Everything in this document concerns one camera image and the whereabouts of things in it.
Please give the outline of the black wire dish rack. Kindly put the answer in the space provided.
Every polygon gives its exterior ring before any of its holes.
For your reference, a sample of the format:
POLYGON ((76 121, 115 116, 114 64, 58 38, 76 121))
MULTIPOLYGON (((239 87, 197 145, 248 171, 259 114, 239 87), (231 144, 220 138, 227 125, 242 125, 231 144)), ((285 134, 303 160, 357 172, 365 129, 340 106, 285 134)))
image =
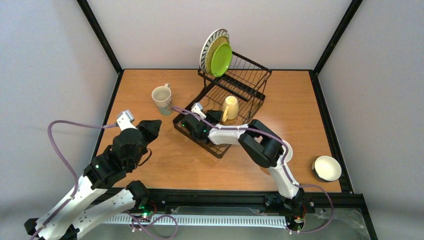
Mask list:
MULTIPOLYGON (((221 76, 197 71, 204 87, 188 104, 186 110, 200 112, 202 118, 216 125, 248 124, 265 101, 265 87, 272 70, 239 53, 233 52, 231 62, 221 76)), ((173 120, 176 130, 204 150, 220 159, 230 148, 208 138, 211 127, 193 116, 180 113, 173 120)))

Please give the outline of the white bowl with dark base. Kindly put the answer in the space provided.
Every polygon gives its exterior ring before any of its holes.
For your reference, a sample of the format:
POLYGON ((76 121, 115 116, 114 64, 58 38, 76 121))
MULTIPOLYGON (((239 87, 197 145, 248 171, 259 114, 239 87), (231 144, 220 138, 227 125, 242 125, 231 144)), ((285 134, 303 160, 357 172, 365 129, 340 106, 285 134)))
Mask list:
POLYGON ((337 181, 342 175, 339 162, 327 155, 319 156, 311 166, 314 175, 322 182, 337 181))

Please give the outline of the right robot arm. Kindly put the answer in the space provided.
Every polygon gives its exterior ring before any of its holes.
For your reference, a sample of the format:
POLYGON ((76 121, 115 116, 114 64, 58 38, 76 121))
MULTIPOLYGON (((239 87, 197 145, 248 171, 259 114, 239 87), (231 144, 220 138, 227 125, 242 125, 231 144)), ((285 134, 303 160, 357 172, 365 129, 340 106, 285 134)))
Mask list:
POLYGON ((241 146, 255 164, 268 170, 282 197, 295 200, 299 196, 300 184, 288 166, 294 154, 292 146, 261 121, 253 119, 243 125, 213 125, 197 113, 186 109, 179 112, 184 115, 181 124, 194 139, 213 145, 241 146))

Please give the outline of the left black corner post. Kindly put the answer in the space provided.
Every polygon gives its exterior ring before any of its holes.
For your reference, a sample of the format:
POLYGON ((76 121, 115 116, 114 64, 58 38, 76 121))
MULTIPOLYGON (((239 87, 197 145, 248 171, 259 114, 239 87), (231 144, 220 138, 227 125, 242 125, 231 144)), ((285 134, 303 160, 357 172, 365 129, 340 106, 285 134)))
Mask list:
POLYGON ((121 72, 123 72, 123 68, 121 67, 109 41, 107 40, 106 35, 104 34, 92 8, 89 5, 89 2, 87 0, 77 0, 76 2, 81 8, 97 39, 99 40, 100 45, 106 53, 111 65, 113 66, 116 73, 119 75, 121 72))

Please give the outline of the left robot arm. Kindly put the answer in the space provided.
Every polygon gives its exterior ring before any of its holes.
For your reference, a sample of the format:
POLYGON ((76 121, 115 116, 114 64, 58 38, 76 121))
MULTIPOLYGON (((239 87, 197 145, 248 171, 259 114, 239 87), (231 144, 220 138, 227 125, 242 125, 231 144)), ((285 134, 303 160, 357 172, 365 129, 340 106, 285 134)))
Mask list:
POLYGON ((162 121, 142 120, 134 126, 121 116, 116 126, 121 130, 103 153, 94 157, 68 194, 48 213, 24 223, 32 238, 41 240, 79 240, 107 219, 146 205, 150 192, 137 180, 103 202, 90 207, 114 184, 142 165, 147 146, 158 136, 162 121))

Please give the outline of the green plate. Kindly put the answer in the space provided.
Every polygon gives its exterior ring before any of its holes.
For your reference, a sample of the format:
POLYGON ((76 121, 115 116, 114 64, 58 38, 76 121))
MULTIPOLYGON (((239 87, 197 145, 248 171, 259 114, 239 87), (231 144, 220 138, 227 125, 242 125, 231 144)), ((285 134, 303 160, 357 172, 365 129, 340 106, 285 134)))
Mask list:
POLYGON ((215 77, 221 77, 229 68, 232 61, 233 51, 229 43, 220 45, 211 62, 211 74, 215 77))

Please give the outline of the black corner post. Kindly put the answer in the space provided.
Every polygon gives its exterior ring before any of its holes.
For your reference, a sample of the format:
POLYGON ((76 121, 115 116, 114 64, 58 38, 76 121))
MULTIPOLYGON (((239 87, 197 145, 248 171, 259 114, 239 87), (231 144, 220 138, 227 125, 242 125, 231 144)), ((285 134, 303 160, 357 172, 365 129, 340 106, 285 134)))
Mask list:
POLYGON ((99 40, 100 45, 106 53, 111 65, 113 66, 116 73, 119 75, 121 72, 123 72, 123 68, 121 67, 109 41, 107 40, 106 35, 104 34, 92 8, 89 5, 89 2, 87 0, 77 0, 76 2, 81 8, 97 39, 99 40))
POLYGON ((361 6, 363 0, 352 0, 345 11, 343 17, 341 18, 338 26, 336 27, 332 37, 330 38, 328 44, 326 45, 322 55, 320 56, 315 68, 313 69, 315 76, 318 76, 322 69, 324 68, 326 62, 330 58, 332 52, 334 51, 337 43, 343 36, 347 27, 349 26, 351 20, 355 16, 355 13, 361 6))

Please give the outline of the blue striped white plate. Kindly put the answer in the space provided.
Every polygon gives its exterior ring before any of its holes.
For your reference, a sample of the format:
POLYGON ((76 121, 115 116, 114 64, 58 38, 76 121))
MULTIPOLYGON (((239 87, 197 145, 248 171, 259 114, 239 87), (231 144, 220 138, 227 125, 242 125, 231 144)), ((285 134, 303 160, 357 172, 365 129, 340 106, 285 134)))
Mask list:
POLYGON ((203 47, 200 52, 199 57, 199 68, 203 70, 205 73, 209 73, 209 67, 207 64, 207 54, 209 51, 209 48, 211 47, 212 43, 218 39, 219 37, 225 37, 229 41, 229 33, 228 30, 225 28, 219 28, 213 31, 208 38, 206 39, 205 43, 203 44, 203 47))

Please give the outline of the yellow handled white mug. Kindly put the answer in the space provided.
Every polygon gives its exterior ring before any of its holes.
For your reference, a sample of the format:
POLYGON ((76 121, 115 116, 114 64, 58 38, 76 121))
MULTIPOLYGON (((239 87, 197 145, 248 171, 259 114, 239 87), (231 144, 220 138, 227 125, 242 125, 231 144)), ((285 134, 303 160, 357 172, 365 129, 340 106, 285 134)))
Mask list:
POLYGON ((222 104, 221 110, 223 112, 221 121, 231 121, 238 117, 239 101, 235 96, 227 96, 222 104))

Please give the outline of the black aluminium base frame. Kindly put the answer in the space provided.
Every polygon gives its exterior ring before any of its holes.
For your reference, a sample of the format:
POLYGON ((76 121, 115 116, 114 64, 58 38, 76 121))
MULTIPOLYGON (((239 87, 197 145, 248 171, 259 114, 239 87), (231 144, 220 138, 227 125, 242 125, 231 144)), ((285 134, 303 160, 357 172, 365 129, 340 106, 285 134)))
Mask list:
POLYGON ((324 194, 300 191, 294 199, 287 199, 276 191, 217 191, 217 190, 171 190, 150 189, 148 202, 160 212, 171 213, 178 207, 247 207, 263 213, 278 213, 290 219, 304 212, 315 213, 322 208, 360 209, 365 232, 372 240, 377 239, 365 199, 352 192, 324 194))

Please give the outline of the right black corner post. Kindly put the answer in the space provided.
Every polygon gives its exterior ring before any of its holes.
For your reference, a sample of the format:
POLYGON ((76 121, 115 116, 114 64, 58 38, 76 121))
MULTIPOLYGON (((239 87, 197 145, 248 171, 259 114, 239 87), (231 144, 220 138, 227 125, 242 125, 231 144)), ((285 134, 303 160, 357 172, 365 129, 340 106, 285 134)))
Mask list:
POLYGON ((332 52, 334 51, 337 43, 343 36, 347 27, 349 26, 351 20, 355 16, 355 13, 361 6, 363 0, 352 0, 345 11, 343 17, 341 18, 338 26, 336 27, 332 37, 330 38, 328 44, 326 45, 322 55, 320 56, 315 68, 313 69, 315 76, 318 76, 322 69, 324 68, 326 62, 330 58, 332 52))

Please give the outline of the tall seashell mug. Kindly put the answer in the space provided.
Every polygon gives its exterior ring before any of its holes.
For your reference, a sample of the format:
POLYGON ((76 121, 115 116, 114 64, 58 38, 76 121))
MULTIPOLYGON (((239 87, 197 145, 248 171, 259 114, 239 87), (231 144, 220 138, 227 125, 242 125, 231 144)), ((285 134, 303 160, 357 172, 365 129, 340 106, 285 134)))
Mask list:
POLYGON ((152 91, 151 97, 161 115, 169 116, 172 114, 172 90, 169 83, 156 87, 152 91))

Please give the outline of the woven bamboo tray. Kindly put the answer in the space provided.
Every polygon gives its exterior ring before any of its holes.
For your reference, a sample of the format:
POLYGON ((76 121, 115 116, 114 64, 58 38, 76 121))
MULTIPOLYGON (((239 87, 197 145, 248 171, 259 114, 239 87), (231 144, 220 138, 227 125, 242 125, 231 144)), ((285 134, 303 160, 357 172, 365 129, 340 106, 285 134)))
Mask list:
POLYGON ((229 36, 228 33, 217 37, 210 44, 208 50, 206 51, 205 66, 204 66, 204 71, 207 74, 212 73, 211 66, 212 66, 212 59, 213 59, 215 52, 217 51, 217 49, 220 45, 225 44, 225 43, 227 43, 227 44, 230 43, 230 36, 229 36))

